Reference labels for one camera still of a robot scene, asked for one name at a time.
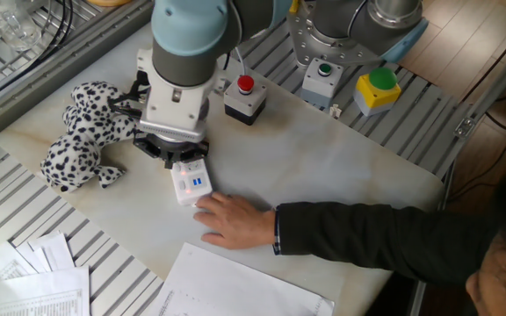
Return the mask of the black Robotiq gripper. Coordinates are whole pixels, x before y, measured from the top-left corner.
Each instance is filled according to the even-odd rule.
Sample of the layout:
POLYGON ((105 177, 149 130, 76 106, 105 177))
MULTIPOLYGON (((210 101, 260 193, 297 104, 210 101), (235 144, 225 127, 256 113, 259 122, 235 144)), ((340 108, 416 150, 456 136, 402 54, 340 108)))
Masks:
POLYGON ((166 169, 172 169, 177 162, 194 162, 208 155, 209 142, 164 140, 152 133, 143 133, 134 137, 133 144, 153 159, 164 162, 166 169))

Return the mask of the person's right hand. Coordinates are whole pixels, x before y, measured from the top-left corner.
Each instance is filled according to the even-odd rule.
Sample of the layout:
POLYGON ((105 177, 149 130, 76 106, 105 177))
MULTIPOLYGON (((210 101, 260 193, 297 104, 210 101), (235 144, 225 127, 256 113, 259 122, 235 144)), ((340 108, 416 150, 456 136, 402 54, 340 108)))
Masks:
POLYGON ((203 242, 225 249, 249 249, 275 242, 276 213, 259 211, 241 196, 214 192, 196 203, 200 212, 193 218, 211 232, 202 235, 203 242))

